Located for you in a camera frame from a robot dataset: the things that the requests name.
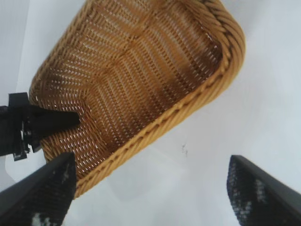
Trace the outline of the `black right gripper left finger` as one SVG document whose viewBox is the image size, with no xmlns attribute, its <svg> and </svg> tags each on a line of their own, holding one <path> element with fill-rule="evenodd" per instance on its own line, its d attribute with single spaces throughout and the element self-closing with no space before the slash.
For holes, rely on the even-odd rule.
<svg viewBox="0 0 301 226">
<path fill-rule="evenodd" d="M 75 156 L 63 153 L 0 193 L 0 224 L 60 226 L 75 190 Z"/>
</svg>

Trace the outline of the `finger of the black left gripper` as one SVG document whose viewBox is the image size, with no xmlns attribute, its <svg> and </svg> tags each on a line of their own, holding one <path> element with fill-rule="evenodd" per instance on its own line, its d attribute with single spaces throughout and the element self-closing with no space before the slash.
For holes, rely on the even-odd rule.
<svg viewBox="0 0 301 226">
<path fill-rule="evenodd" d="M 40 140 L 36 139 L 36 138 L 32 138 L 31 139 L 31 147 L 32 147 L 32 151 L 34 153 L 36 153 L 37 151 L 39 151 L 41 149 Z"/>
<path fill-rule="evenodd" d="M 28 110 L 25 134 L 33 140 L 41 140 L 79 125 L 77 112 L 49 110 L 35 105 L 30 105 Z"/>
</svg>

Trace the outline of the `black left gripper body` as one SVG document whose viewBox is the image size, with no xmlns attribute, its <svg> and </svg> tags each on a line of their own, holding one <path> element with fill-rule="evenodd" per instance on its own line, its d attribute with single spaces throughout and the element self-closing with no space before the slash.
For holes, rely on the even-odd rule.
<svg viewBox="0 0 301 226">
<path fill-rule="evenodd" d="M 8 105 L 0 107 L 0 155 L 13 155 L 15 161 L 30 152 L 28 131 L 29 99 L 26 92 L 8 95 Z"/>
</svg>

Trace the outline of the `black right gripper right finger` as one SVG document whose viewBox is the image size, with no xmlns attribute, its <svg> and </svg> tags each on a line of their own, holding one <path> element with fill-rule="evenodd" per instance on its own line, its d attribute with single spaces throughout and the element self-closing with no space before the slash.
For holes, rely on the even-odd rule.
<svg viewBox="0 0 301 226">
<path fill-rule="evenodd" d="M 299 226 L 301 195 L 242 155 L 230 157 L 227 193 L 241 226 Z"/>
</svg>

